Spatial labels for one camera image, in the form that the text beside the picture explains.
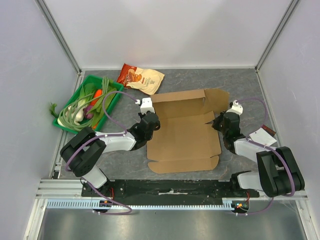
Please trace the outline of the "brown cardboard box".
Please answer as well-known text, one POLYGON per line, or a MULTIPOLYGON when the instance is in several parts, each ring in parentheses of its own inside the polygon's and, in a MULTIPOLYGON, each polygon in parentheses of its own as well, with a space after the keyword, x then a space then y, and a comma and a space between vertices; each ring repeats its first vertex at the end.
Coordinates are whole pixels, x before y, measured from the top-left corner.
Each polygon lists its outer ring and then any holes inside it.
POLYGON ((215 169, 222 150, 210 123, 228 109, 229 97, 219 88, 152 95, 160 129, 147 143, 149 169, 157 174, 215 169))

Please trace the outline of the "white paper tag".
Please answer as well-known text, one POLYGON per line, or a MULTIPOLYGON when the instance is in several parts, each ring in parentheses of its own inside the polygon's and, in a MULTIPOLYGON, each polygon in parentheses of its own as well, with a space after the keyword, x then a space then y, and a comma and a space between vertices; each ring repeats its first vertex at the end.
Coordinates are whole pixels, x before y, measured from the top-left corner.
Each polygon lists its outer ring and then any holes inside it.
POLYGON ((261 127, 254 131, 253 133, 249 134, 249 138, 259 144, 265 145, 265 146, 271 146, 277 142, 277 140, 270 136, 265 130, 263 130, 261 127))

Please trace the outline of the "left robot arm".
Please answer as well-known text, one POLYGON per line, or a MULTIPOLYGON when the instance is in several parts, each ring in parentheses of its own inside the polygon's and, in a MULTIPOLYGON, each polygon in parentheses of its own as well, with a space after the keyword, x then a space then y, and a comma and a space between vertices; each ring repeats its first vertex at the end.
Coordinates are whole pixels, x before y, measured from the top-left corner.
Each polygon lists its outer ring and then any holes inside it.
POLYGON ((96 166, 100 156, 115 151, 135 151, 147 144, 153 132, 160 129, 156 113, 140 113, 140 122, 135 123, 126 133, 95 132, 90 127, 82 129, 60 151, 66 169, 76 177, 84 178, 92 185, 92 191, 99 197, 110 191, 106 175, 96 166))

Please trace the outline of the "cassava chips snack bag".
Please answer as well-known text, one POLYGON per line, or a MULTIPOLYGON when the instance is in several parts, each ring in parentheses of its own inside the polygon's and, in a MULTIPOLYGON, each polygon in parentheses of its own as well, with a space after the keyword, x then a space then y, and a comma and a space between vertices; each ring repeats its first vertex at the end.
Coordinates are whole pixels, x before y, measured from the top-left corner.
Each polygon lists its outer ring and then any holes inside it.
POLYGON ((136 89, 147 95, 154 95, 164 78, 165 75, 157 70, 144 69, 125 63, 117 78, 117 83, 128 89, 136 89))

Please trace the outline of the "dark red small packet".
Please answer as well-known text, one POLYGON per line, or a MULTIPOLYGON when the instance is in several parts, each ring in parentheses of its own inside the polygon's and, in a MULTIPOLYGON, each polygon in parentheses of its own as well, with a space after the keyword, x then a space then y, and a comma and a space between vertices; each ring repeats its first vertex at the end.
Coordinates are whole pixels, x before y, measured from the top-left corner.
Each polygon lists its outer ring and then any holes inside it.
POLYGON ((270 136, 274 137, 276 135, 276 132, 274 130, 272 130, 271 128, 269 128, 268 126, 266 126, 265 124, 263 124, 261 126, 261 128, 263 130, 265 130, 270 136))

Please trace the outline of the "orange carrot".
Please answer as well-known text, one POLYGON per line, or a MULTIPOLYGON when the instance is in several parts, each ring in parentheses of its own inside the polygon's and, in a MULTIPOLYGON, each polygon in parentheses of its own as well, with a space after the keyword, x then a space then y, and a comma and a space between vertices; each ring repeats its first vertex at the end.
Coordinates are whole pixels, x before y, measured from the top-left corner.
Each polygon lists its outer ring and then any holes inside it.
POLYGON ((90 106, 94 106, 96 103, 97 103, 97 101, 100 99, 100 97, 102 96, 102 94, 103 94, 103 90, 102 89, 98 89, 95 93, 94 93, 94 95, 93 95, 93 97, 92 97, 92 100, 91 100, 91 102, 90 102, 90 106))

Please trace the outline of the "green plastic basket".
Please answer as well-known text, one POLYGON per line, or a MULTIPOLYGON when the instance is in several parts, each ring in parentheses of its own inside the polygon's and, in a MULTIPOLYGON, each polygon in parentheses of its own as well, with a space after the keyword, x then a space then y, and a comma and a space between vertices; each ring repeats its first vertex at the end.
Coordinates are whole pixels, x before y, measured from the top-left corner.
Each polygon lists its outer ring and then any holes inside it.
POLYGON ((122 84, 108 77, 88 75, 62 110, 57 112, 57 105, 50 104, 52 124, 74 134, 85 127, 99 131, 108 119, 105 113, 112 112, 123 90, 122 84))

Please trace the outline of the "purple radish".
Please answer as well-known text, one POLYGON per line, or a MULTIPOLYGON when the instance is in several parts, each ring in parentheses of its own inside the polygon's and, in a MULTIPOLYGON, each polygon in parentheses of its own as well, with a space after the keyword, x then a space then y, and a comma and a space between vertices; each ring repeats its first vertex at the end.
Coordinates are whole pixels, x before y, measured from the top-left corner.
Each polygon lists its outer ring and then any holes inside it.
POLYGON ((83 116, 85 119, 90 120, 93 118, 94 113, 92 111, 93 105, 88 105, 83 109, 83 116))

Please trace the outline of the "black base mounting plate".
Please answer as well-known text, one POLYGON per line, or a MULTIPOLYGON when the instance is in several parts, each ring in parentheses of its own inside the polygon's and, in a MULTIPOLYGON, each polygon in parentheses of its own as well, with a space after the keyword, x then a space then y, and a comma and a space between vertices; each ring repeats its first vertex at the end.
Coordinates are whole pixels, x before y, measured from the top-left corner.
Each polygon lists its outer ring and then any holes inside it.
POLYGON ((259 192, 253 189, 240 189, 230 181, 192 179, 115 179, 108 180, 97 189, 106 197, 120 198, 146 195, 209 196, 213 198, 258 198, 259 192))

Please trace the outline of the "green long beans bundle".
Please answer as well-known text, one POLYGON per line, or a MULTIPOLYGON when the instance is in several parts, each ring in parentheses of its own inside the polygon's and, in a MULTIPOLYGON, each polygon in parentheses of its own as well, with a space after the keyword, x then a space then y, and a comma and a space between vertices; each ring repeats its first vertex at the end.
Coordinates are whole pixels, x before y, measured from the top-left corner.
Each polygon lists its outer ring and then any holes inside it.
POLYGON ((56 117, 57 124, 74 132, 86 127, 96 129, 103 118, 103 99, 115 91, 108 77, 87 79, 56 117))

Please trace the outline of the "bok choy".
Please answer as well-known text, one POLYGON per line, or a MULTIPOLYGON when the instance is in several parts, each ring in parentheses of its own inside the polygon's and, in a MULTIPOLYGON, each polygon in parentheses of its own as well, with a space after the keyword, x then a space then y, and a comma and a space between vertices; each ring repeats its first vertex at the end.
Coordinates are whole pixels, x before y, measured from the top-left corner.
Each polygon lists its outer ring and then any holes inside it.
POLYGON ((93 98, 96 90, 97 88, 93 83, 88 83, 82 86, 78 99, 75 101, 75 103, 73 103, 74 106, 69 105, 61 111, 61 113, 65 112, 63 115, 65 118, 64 121, 68 121, 69 114, 71 113, 71 120, 73 120, 72 122, 79 126, 80 122, 84 119, 83 110, 90 104, 90 101, 93 98))

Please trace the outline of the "green leafy vegetable outside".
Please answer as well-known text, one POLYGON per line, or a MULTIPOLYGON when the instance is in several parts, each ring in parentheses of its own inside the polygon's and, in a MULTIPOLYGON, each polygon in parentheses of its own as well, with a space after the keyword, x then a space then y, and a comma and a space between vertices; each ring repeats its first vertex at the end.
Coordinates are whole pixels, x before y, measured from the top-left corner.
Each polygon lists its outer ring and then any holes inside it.
POLYGON ((49 112, 54 118, 59 117, 59 114, 56 112, 56 107, 57 107, 56 103, 52 103, 52 102, 50 103, 49 112))

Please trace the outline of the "aluminium corner post right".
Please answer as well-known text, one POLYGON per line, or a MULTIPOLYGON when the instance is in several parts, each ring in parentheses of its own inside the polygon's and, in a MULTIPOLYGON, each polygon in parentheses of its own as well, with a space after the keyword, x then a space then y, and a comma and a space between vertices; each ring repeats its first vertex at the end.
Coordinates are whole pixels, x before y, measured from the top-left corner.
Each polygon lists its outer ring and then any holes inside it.
POLYGON ((265 63, 266 59, 270 55, 271 51, 273 50, 274 46, 276 45, 279 37, 281 36, 282 32, 284 31, 286 25, 288 24, 289 20, 291 19, 292 15, 294 14, 297 6, 299 5, 300 0, 291 0, 289 2, 288 7, 286 8, 284 14, 282 15, 279 23, 277 24, 271 38, 269 39, 266 47, 264 48, 257 64, 255 65, 254 69, 255 72, 258 73, 262 68, 263 64, 265 63))

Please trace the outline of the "aluminium corner post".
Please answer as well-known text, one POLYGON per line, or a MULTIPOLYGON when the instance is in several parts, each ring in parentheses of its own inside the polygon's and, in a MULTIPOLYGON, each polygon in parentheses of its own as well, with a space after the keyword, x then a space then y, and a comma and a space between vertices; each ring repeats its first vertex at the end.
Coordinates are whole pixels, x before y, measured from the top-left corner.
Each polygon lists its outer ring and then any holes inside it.
POLYGON ((77 72, 77 74, 82 73, 82 69, 80 65, 78 64, 74 54, 72 53, 66 39, 63 36, 62 31, 60 30, 53 14, 51 13, 47 3, 45 0, 35 0, 37 6, 39 7, 40 11, 42 12, 45 20, 47 21, 50 29, 52 30, 55 38, 57 39, 59 45, 61 46, 63 52, 67 56, 69 62, 71 63, 74 70, 77 72))
POLYGON ((271 51, 273 50, 274 46, 276 45, 279 37, 281 36, 282 32, 284 31, 286 25, 288 24, 289 20, 291 19, 292 15, 294 14, 297 6, 299 5, 300 0, 291 0, 289 2, 288 7, 286 8, 284 14, 282 15, 279 23, 277 24, 271 38, 269 39, 266 47, 264 48, 257 64, 255 65, 254 69, 255 72, 258 73, 262 68, 263 64, 265 63, 266 59, 270 55, 271 51))

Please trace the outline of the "aluminium corner post left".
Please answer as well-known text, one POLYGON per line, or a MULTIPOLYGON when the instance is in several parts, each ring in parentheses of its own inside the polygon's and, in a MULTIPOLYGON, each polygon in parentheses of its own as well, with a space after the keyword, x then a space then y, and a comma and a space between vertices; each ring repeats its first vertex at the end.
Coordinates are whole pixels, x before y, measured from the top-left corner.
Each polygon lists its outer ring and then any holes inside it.
POLYGON ((45 20, 47 21, 50 29, 52 30, 55 38, 57 39, 59 45, 61 46, 63 52, 67 56, 69 62, 71 63, 74 70, 77 72, 77 74, 82 73, 82 69, 80 65, 78 64, 74 54, 72 53, 66 39, 63 36, 62 31, 60 30, 53 14, 51 13, 47 3, 45 0, 35 0, 37 6, 39 7, 40 11, 42 12, 45 20))

